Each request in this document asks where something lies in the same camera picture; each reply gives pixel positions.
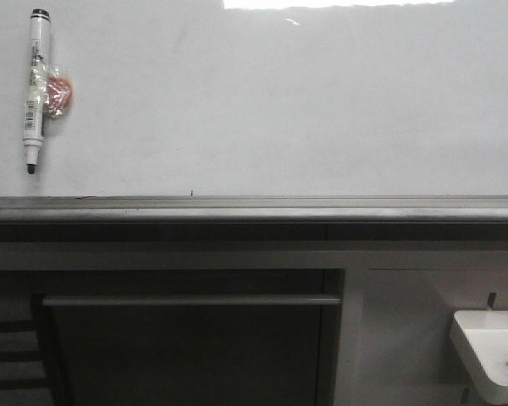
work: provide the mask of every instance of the red object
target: red object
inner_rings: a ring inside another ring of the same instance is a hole
[[[63,78],[47,78],[47,111],[57,114],[71,103],[71,84]]]

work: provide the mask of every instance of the white surface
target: white surface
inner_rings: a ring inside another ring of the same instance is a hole
[[[508,311],[457,311],[451,336],[483,397],[508,404]]]
[[[36,7],[75,100],[31,177],[20,139]],[[0,0],[0,195],[192,190],[508,195],[508,0]]]
[[[454,0],[224,0],[224,8],[247,8],[261,10],[265,8],[290,8],[290,7],[331,7],[331,6],[387,6],[395,4],[434,4],[451,3]]]

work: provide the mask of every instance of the metal ledge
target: metal ledge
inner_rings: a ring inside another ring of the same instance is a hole
[[[197,296],[46,296],[44,306],[327,306],[340,305],[331,294],[250,294]]]
[[[0,197],[9,222],[508,222],[508,196]]]

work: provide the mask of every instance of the plastic bag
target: plastic bag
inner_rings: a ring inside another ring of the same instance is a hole
[[[69,71],[60,67],[47,67],[47,95],[43,112],[49,117],[64,115],[71,106],[73,89]]]

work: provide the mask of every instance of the whiteboard marker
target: whiteboard marker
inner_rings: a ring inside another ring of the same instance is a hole
[[[36,170],[37,156],[43,146],[41,130],[43,103],[47,94],[45,66],[49,63],[50,33],[49,13],[40,8],[32,11],[30,16],[30,76],[25,106],[25,133],[23,135],[26,168],[30,174]]]

